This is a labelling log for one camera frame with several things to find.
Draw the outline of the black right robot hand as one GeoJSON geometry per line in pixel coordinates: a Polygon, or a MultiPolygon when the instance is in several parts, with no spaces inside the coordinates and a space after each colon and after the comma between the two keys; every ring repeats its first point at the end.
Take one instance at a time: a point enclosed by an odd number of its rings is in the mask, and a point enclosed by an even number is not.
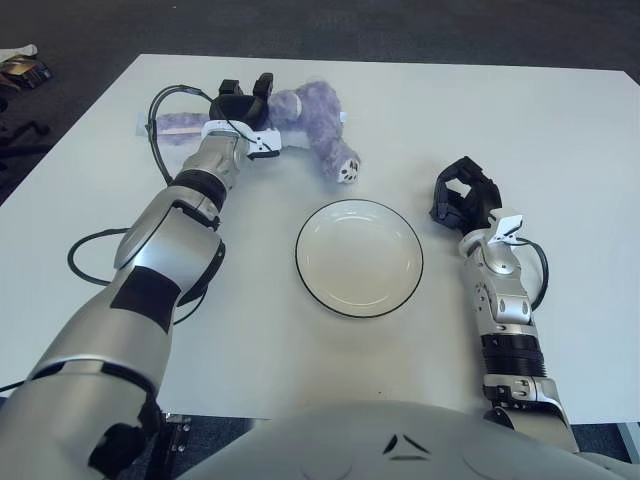
{"type": "Polygon", "coordinates": [[[478,164],[464,156],[438,175],[429,215],[436,223],[467,235],[488,228],[490,212],[501,207],[498,186],[484,175],[478,164]],[[467,194],[449,189],[446,183],[452,180],[468,186],[467,194]]]}

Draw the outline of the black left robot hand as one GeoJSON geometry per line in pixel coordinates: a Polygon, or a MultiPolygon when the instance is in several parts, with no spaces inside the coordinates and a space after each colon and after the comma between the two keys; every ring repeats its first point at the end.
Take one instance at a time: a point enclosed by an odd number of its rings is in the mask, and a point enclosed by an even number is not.
{"type": "Polygon", "coordinates": [[[225,79],[209,108],[213,129],[233,132],[246,141],[250,159],[276,157],[282,148],[280,133],[267,126],[273,83],[272,73],[262,73],[248,95],[238,80],[225,79]]]}

